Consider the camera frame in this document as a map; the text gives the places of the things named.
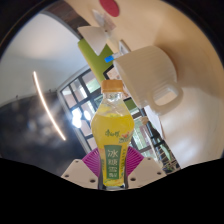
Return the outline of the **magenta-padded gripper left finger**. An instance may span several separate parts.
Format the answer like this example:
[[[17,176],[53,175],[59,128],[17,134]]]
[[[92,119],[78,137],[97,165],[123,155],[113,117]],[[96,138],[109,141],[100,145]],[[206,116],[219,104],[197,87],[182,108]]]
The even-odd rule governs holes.
[[[61,177],[83,188],[97,189],[100,173],[100,156],[94,149],[83,159],[74,159]]]

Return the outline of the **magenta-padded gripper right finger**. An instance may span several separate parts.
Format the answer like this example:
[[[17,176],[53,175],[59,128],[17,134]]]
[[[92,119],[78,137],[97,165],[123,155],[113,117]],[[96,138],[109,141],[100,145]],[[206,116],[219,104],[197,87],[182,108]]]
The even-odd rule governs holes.
[[[143,187],[166,176],[152,157],[144,157],[133,147],[128,148],[125,169],[129,189]]]

